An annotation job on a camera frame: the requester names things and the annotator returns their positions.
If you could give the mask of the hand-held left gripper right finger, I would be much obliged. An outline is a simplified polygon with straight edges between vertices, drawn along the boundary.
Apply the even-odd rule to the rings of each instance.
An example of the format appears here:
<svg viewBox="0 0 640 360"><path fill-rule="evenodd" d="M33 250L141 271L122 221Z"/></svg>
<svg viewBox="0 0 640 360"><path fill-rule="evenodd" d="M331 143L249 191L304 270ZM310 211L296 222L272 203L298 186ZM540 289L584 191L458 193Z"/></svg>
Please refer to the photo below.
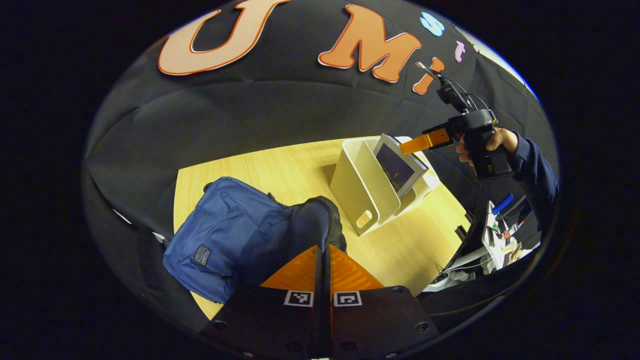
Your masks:
<svg viewBox="0 0 640 360"><path fill-rule="evenodd" d="M404 285L385 287L330 245L330 340L334 359L400 359L441 331Z"/></svg>

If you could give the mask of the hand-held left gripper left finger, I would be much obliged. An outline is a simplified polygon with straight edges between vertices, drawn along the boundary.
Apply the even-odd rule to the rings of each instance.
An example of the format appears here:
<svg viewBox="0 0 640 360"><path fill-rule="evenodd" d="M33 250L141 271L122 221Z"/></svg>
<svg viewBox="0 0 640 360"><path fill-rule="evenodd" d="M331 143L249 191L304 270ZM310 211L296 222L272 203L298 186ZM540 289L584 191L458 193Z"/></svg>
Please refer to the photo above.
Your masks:
<svg viewBox="0 0 640 360"><path fill-rule="evenodd" d="M199 332L240 359L313 359L327 353L327 255L318 245L260 285L242 285Z"/></svg>

